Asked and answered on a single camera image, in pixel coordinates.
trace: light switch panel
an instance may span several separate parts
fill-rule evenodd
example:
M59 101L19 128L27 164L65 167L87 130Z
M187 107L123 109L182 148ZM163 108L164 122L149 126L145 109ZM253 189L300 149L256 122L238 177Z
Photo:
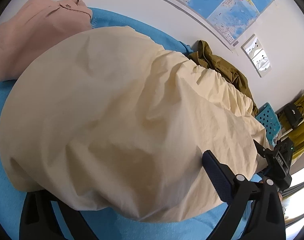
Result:
M253 35L247 42L245 42L242 49L251 60L260 77L265 76L269 71L271 71L272 67L269 59L256 35Z

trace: pink jacket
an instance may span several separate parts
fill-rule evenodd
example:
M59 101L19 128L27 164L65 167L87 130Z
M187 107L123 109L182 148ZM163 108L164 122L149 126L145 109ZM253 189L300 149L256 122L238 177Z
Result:
M82 0L28 0L0 24L0 81L18 79L43 52L91 29L92 11Z

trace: yellow cloth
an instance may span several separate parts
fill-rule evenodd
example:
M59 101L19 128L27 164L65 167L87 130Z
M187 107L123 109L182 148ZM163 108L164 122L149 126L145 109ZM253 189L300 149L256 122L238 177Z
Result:
M221 204L205 150L247 179L266 166L252 108L216 71L132 28L98 28L20 76L0 117L0 157L18 190L45 188L77 210L181 221Z
M294 104L297 106L298 110L301 112L304 118L304 95L300 99L298 99ZM289 130L291 128L285 116L285 113L281 113L279 121L286 130ZM296 129L291 131L288 134L288 137L294 143L293 160L296 160L304 153L304 122Z
M198 50L191 53L188 58L193 60L197 65L211 68L220 73L227 82L231 83L237 90L253 101L253 115L256 116L258 114L258 108L248 87L247 78L231 63L219 56L213 55L206 41L199 41Z

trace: blue plastic basket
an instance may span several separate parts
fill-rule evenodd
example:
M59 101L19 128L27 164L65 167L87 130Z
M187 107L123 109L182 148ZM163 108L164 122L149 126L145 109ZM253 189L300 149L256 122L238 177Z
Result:
M281 124L274 113L271 105L266 103L259 109L259 114L255 117L266 129L266 137L270 145L276 145L277 134L281 130Z

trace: blue bed sheet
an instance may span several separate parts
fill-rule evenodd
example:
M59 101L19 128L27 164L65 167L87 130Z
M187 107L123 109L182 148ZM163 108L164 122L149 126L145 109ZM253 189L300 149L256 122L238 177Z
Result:
M128 25L136 31L150 36L152 40L163 45L165 49L179 51L185 55L192 52L189 46L142 22L110 11L91 9L93 10L93 28ZM14 81L0 83L0 114L13 85ZM255 175L253 180L258 181L260 177ZM0 223L12 240L19 239L20 216L25 196L25 192L19 192L13 188L0 161ZM73 240L57 203L52 205L64 236ZM227 205L224 203L200 216L179 223L140 223L122 217L111 208L96 212L85 211L82 212L82 215L100 240L204 240L218 223L226 207ZM250 203L248 203L244 216L234 234L234 239L240 237L249 214Z

